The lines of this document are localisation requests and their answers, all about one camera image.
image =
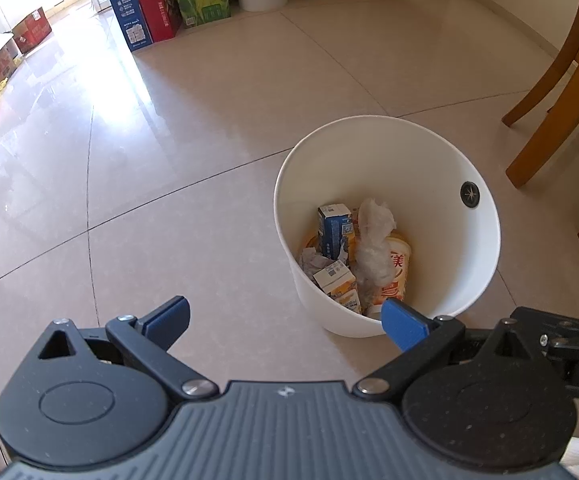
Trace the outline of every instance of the black round grommet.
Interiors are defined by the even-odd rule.
[[[468,208],[473,209],[481,201],[481,192],[473,182],[467,181],[460,187],[460,200]]]

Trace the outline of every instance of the white logo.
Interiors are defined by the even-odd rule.
[[[285,397],[285,399],[287,399],[287,397],[291,397],[292,395],[294,395],[296,393],[296,390],[291,386],[283,386],[276,393],[279,394],[279,396]]]

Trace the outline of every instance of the small blue carton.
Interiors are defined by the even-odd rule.
[[[354,225],[351,211],[345,204],[323,205],[318,208],[318,250],[331,260],[338,260],[341,250],[347,253],[343,263],[354,261]]]
[[[118,20],[127,46],[133,52],[152,44],[143,11],[138,0],[109,0]]]

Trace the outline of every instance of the gray ribbed panel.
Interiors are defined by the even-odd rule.
[[[290,386],[295,393],[282,396]],[[2,480],[476,480],[411,440],[396,411],[351,397],[342,383],[232,383],[176,414],[148,449],[85,473],[16,464]],[[558,465],[506,479],[572,479]]]

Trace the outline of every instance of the green box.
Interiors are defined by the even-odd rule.
[[[178,0],[182,22],[185,27],[229,18],[229,0]]]

